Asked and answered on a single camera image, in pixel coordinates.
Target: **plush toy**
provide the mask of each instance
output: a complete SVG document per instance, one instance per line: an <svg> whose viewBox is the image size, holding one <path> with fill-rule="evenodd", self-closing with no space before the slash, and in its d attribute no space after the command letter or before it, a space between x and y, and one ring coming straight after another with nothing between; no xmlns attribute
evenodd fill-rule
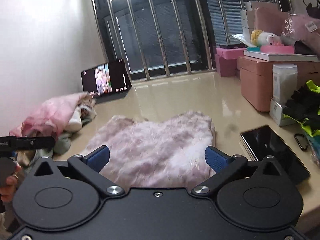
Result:
<svg viewBox="0 0 320 240"><path fill-rule="evenodd" d="M266 33L262 30L254 30L251 33L251 43L257 47L263 45L282 45L279 36L273 33Z"/></svg>

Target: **human hand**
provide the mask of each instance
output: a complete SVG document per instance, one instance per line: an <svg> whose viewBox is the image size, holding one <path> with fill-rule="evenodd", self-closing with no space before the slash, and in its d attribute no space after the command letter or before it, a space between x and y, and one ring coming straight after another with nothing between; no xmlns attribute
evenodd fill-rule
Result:
<svg viewBox="0 0 320 240"><path fill-rule="evenodd" d="M16 166L15 173L21 171L21 167L19 164ZM12 175L7 177L6 179L7 186L0 187L0 194L1 194L1 200L3 202L10 202L14 196L14 193L16 192L16 187L18 184L18 177L17 175Z"/></svg>

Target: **white book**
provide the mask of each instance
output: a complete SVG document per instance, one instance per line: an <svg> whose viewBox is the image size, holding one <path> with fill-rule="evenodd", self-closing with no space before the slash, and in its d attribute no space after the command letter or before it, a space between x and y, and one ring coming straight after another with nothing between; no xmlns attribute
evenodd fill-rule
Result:
<svg viewBox="0 0 320 240"><path fill-rule="evenodd" d="M268 54L255 51L244 51L245 56L255 57L266 61L312 61L320 62L317 56L302 54Z"/></svg>

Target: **blue gripper pad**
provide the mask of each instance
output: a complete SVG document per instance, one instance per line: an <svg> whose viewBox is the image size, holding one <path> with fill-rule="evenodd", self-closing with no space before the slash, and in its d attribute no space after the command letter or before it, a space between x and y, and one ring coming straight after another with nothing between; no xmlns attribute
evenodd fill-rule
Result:
<svg viewBox="0 0 320 240"><path fill-rule="evenodd" d="M205 149L205 161L211 169L218 173L227 167L233 161L233 158L213 146L208 146Z"/></svg>
<svg viewBox="0 0 320 240"><path fill-rule="evenodd" d="M106 164L109 162L109 159L110 150L107 146L102 145L98 149L89 153L87 156L83 157L82 161L94 171L99 172L104 166L106 166Z"/></svg>

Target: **phone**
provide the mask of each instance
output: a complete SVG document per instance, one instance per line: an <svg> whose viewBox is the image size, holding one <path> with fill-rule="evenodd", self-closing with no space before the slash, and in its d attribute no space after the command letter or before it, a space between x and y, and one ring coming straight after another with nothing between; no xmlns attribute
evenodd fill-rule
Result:
<svg viewBox="0 0 320 240"><path fill-rule="evenodd" d="M243 132L240 138L255 161L262 161L267 155L274 156L295 185L310 177L303 163L270 126Z"/></svg>

